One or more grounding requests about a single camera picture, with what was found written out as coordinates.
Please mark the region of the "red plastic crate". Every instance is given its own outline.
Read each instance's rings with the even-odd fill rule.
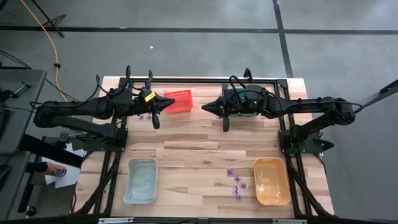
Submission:
[[[168,92],[164,96],[175,99],[175,103],[166,107],[168,113],[190,111],[193,107],[191,90]]]

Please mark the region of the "gray floor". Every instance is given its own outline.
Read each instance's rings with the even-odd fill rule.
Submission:
[[[66,13],[64,26],[277,28],[272,0],[38,2],[52,16]],[[398,29],[395,0],[280,0],[279,4],[286,29]],[[19,1],[11,1],[6,10],[0,12],[0,24],[35,26]],[[60,85],[78,99],[91,94],[95,75],[124,75],[128,64],[134,75],[146,75],[151,69],[155,75],[227,77],[241,76],[249,67],[255,77],[286,77],[277,34],[66,32],[64,39],[56,33],[51,36],[62,64]],[[398,35],[287,35],[286,39],[294,77],[305,79],[309,97],[340,96],[365,103],[398,77]],[[47,78],[55,80],[54,54],[44,33],[0,31],[0,49],[31,67],[47,70]],[[61,97],[45,85],[39,100]],[[60,130],[30,125],[28,133],[39,138],[56,136]],[[336,136],[333,128],[325,132],[325,137]],[[347,172],[349,161],[339,149],[325,153],[325,162],[337,215],[386,218],[383,212],[381,216],[375,215],[377,211],[371,216],[366,212],[364,204],[372,201],[357,191],[364,186],[351,181],[355,173]],[[380,175],[388,178],[391,174]],[[31,204],[38,208],[38,217],[68,213],[72,190],[50,186],[35,191],[34,198],[40,200],[33,198]],[[50,198],[59,195],[62,198],[55,206]],[[398,219],[396,214],[388,218]]]

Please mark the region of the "wooden table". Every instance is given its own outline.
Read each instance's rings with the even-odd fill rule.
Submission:
[[[104,77],[103,87],[116,87],[120,77]],[[307,98],[304,80],[288,79],[291,99]],[[272,85],[264,85],[274,91]],[[166,91],[192,91],[193,108],[189,113],[168,114],[163,111],[160,129],[155,130],[149,119],[138,116],[127,119],[129,136],[122,153],[118,181],[114,193],[112,216],[129,217],[230,217],[230,218],[292,218],[292,202],[283,206],[263,206],[256,198],[253,163],[262,157],[278,157],[278,119],[262,116],[230,118],[230,130],[223,132],[222,120],[203,111],[201,106],[217,99],[221,84],[153,83],[152,90],[163,95]],[[295,114],[297,124],[312,119],[311,114]],[[96,123],[107,123],[95,119]],[[94,152],[81,167],[76,188],[76,210],[90,197],[98,185],[103,152]],[[304,154],[303,164],[307,184],[314,196],[333,213],[325,171],[320,161]],[[122,198],[126,190],[128,167],[133,158],[155,158],[159,164],[157,198],[150,205],[127,205]],[[248,183],[247,192],[241,190],[242,200],[232,194],[236,185],[233,169]],[[300,208],[304,212],[301,190],[298,188]],[[102,209],[108,190],[104,191]]]

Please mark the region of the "white paper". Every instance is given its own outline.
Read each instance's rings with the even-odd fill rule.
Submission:
[[[68,152],[72,152],[80,157],[83,157],[84,151],[82,149],[73,151],[72,143],[67,144],[67,148],[65,149]],[[55,182],[55,188],[65,187],[69,185],[73,185],[77,182],[80,175],[80,169],[77,167],[73,167],[70,165],[62,164],[60,162],[55,162],[52,159],[42,158],[45,162],[51,162],[53,164],[58,164],[61,166],[65,166],[67,168],[67,173],[63,177],[54,177],[54,176],[45,176],[45,181],[48,184]]]

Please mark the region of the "orange cable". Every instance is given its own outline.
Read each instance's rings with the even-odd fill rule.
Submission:
[[[54,53],[55,53],[55,63],[58,64],[58,52],[57,52],[57,48],[55,47],[54,42],[52,41],[49,33],[47,32],[47,30],[45,30],[44,26],[40,23],[40,21],[36,18],[35,14],[33,14],[33,12],[29,9],[29,7],[25,4],[24,0],[21,0],[21,3],[23,3],[23,5],[26,7],[26,9],[30,12],[30,14],[33,16],[33,18],[35,18],[35,20],[37,21],[37,23],[39,23],[40,27],[43,29],[43,31],[45,32],[45,34],[47,35],[47,37],[49,38],[52,47],[54,48]],[[57,87],[59,90],[61,90],[60,85],[58,84],[58,67],[55,67],[55,84],[57,84]],[[60,94],[63,98],[63,100],[65,102],[67,102],[67,98],[65,97],[65,95],[60,91]]]

